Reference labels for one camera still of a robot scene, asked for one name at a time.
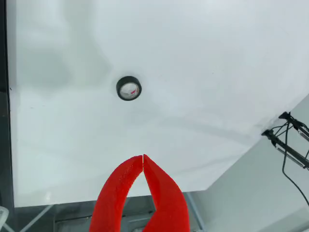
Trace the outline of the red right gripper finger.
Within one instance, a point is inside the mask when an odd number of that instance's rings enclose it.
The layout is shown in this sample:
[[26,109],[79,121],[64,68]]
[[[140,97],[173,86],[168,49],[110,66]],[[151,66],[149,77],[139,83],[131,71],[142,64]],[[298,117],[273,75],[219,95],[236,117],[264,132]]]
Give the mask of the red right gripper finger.
[[187,203],[176,182],[147,155],[143,155],[143,172],[155,205],[144,231],[189,232]]

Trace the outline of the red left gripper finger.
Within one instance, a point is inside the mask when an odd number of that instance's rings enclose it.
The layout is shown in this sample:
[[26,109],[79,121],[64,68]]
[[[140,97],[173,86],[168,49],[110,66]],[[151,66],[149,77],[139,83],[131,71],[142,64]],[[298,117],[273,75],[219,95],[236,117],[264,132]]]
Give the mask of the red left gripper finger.
[[92,214],[90,232],[119,232],[128,192],[142,172],[142,156],[121,163],[105,182]]

